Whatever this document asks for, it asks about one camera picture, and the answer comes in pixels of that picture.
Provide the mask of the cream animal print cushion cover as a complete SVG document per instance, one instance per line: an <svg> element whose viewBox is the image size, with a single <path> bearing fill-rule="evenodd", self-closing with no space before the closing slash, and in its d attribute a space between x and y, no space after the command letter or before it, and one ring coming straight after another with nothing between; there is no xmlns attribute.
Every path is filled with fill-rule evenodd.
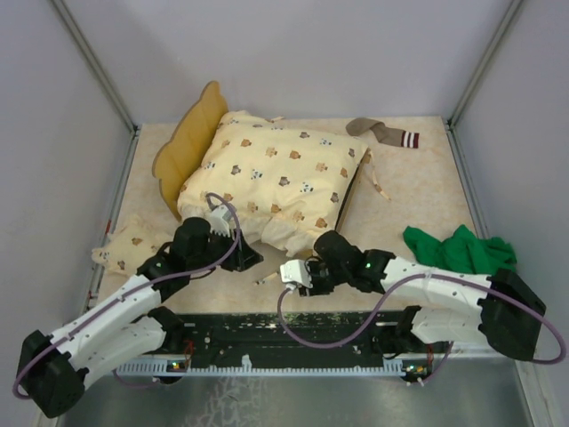
<svg viewBox="0 0 569 427"><path fill-rule="evenodd" d="M350 189L370 152L356 137L230 111L182 184L178 211L183 218L206 217L206 196L215 193L235 207L248 242L294 257L341 228Z"/></svg>

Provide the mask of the wooden pet bed frame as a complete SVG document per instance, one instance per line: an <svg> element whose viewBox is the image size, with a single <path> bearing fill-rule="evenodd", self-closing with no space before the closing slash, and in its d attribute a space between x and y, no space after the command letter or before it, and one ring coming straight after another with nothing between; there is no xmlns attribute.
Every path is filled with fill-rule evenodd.
<svg viewBox="0 0 569 427"><path fill-rule="evenodd" d="M187 219L181 216L177 207L181 186L200 166L221 118L230 111L220 93L219 84L209 83L198 101L177 124L171 139L156 155L153 174L159 181L164 202L179 221ZM294 127L286 125L279 118L268 120Z"/></svg>

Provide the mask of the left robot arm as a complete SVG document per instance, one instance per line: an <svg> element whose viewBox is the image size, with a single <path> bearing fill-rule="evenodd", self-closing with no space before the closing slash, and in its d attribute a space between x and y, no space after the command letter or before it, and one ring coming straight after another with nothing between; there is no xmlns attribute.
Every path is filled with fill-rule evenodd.
<svg viewBox="0 0 569 427"><path fill-rule="evenodd" d="M46 417L56 418L129 360L179 350L183 323L164 302L218 268L242 272L263 260L239 229L222 230L223 223L187 219L173 240L106 300L50 334L29 334L21 345L13 395L33 400Z"/></svg>

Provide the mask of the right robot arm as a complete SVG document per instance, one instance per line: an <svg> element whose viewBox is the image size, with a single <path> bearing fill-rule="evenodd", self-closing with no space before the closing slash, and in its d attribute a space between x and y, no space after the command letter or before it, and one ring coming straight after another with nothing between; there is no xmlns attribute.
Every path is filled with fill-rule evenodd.
<svg viewBox="0 0 569 427"><path fill-rule="evenodd" d="M304 265L303 296L347 284L362 293L410 302L398 344L415 352L435 342L487 344L510 359L533 360L546 306L516 272L456 273L410 262L391 252L360 250L335 231L314 244Z"/></svg>

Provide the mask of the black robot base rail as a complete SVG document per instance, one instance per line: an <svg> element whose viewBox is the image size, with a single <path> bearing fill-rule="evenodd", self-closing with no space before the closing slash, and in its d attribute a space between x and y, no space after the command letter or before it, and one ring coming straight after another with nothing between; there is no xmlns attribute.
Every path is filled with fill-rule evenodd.
<svg viewBox="0 0 569 427"><path fill-rule="evenodd" d="M155 377L174 383L183 377L401 377L426 378L449 351L454 358L496 359L487 345L424 344L398 327L400 311L383 311L354 341L317 350L293 340L277 317L260 314L186 314L178 343L153 350L117 369L125 379Z"/></svg>

